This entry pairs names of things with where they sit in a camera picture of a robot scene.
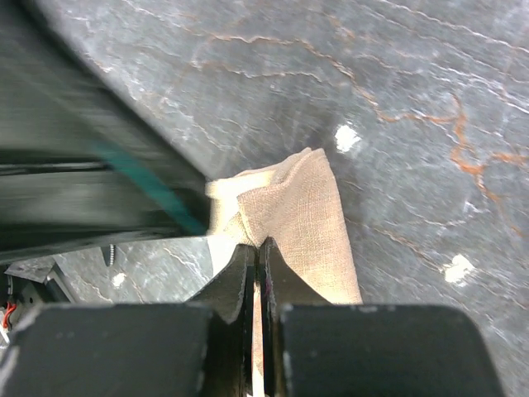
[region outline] countertop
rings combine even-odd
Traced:
[[[322,147],[369,303],[449,304],[529,393],[527,0],[48,0],[208,177]],[[187,298],[204,239],[58,256],[83,300]]]

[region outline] white spot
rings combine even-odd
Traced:
[[[355,143],[358,143],[362,140],[356,131],[346,124],[338,128],[336,134],[334,135],[334,139],[336,141],[336,149],[340,153],[349,151]]]
[[[109,309],[117,306],[116,304],[47,304],[42,310],[49,309],[61,309],[61,310],[99,310],[99,309]]]
[[[361,313],[376,313],[379,308],[377,308],[376,306],[359,306],[358,310]]]
[[[287,319],[288,319],[288,314],[287,312],[283,311],[280,315],[279,315],[279,321],[282,323],[282,324],[285,324],[287,322]]]
[[[201,371],[200,374],[198,374],[197,391],[201,391],[202,390],[202,386],[204,386],[204,378],[205,378],[204,372]]]
[[[475,267],[461,254],[454,256],[451,264],[445,265],[445,281],[451,284],[461,284],[464,278],[474,271]]]
[[[123,284],[123,281],[125,281],[125,273],[118,273],[112,277],[112,284],[116,288],[119,288]]]
[[[284,377],[287,381],[287,391],[292,393],[292,362],[290,361],[290,355],[287,352],[283,352],[283,368],[284,368]]]

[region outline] red wire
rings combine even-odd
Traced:
[[[15,311],[16,308],[17,306],[15,304],[10,304],[9,302],[7,302],[6,313],[3,315],[3,321],[2,321],[2,326],[4,328],[7,328],[7,325],[8,325],[7,320],[9,319],[9,316],[11,315],[11,313]]]

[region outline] gray marble surface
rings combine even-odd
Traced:
[[[365,301],[463,309],[529,395],[527,0],[41,2],[208,176],[323,147]],[[211,271],[204,241],[120,248],[60,264],[87,300],[183,299]]]

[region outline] folded cloth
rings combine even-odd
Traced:
[[[322,149],[305,149],[277,165],[219,179],[208,185],[207,195],[213,205],[208,244],[215,273],[236,244],[259,247],[270,236],[287,265],[323,298],[334,304],[361,303],[340,195]],[[257,295],[254,369],[262,368]],[[262,384],[259,372],[254,371],[255,386]],[[262,391],[255,390],[256,395]]]

